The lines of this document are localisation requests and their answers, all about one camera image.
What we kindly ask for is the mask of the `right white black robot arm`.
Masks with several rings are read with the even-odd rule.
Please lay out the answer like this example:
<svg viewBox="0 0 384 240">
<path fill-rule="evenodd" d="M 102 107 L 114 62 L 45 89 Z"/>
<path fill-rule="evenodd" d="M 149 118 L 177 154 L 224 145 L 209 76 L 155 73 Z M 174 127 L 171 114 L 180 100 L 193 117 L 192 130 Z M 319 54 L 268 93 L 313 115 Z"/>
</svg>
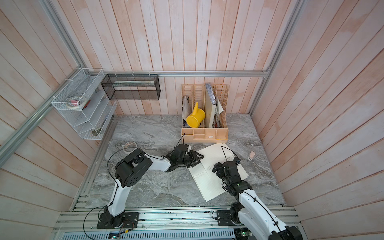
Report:
<svg viewBox="0 0 384 240">
<path fill-rule="evenodd" d="M 289 227 L 258 198 L 252 186 L 241 179 L 239 158 L 216 163 L 212 172 L 222 180 L 224 190 L 237 200 L 229 210 L 216 211 L 219 226 L 244 225 L 257 240 L 302 240 L 300 230 Z"/>
</svg>

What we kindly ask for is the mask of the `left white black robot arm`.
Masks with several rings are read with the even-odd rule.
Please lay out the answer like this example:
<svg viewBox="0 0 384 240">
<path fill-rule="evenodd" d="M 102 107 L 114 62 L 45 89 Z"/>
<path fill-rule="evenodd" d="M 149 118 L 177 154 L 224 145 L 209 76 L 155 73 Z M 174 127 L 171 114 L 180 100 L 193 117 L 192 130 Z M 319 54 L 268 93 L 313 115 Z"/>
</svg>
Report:
<svg viewBox="0 0 384 240">
<path fill-rule="evenodd" d="M 135 229 L 139 213 L 127 213 L 125 204 L 132 187 L 147 171 L 170 173 L 177 168 L 192 168 L 204 158 L 187 144 L 179 144 L 164 156 L 152 156 L 136 148 L 115 165 L 115 189 L 104 212 L 99 217 L 97 229 Z"/>
</svg>

